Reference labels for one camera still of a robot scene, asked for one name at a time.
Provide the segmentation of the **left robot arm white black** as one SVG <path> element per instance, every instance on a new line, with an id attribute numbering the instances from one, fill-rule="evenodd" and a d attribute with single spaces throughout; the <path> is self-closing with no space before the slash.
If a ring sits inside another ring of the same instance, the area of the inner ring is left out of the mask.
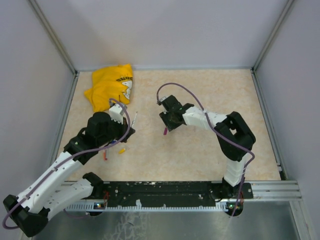
<path id="1" fill-rule="evenodd" d="M 21 229 L 27 237 L 40 233 L 48 222 L 71 204 L 85 198 L 99 198 L 104 192 L 104 182 L 95 173 L 89 172 L 76 183 L 58 190 L 58 187 L 76 170 L 83 167 L 99 151 L 118 143 L 125 143 L 135 130 L 127 112 L 96 112 L 87 126 L 73 137 L 54 163 L 26 190 L 17 196 L 9 194 L 3 205 L 7 211 L 2 221 L 3 228 Z"/>

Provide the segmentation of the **white pen yellow tip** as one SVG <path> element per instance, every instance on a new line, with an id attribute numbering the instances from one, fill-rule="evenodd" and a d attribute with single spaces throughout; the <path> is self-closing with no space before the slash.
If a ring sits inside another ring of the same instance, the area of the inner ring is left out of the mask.
<path id="1" fill-rule="evenodd" d="M 136 119 L 137 119 L 137 115 L 138 115 L 138 111 L 136 111 L 135 113 L 135 116 L 134 116 L 134 119 L 132 121 L 132 124 L 131 124 L 131 127 L 134 128 L 134 125 L 135 125 L 135 122 L 136 122 Z"/>

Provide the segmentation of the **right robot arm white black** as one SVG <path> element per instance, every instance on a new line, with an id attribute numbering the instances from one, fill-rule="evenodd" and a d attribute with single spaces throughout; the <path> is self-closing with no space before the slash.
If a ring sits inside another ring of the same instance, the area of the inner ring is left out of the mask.
<path id="1" fill-rule="evenodd" d="M 218 114 L 191 103 L 182 105 L 173 95 L 158 99 L 157 104 L 164 108 L 159 116 L 169 132 L 185 125 L 212 130 L 216 134 L 220 149 L 227 159 L 226 171 L 216 197 L 236 198 L 241 192 L 245 165 L 256 143 L 255 135 L 242 116 L 236 111 Z"/>

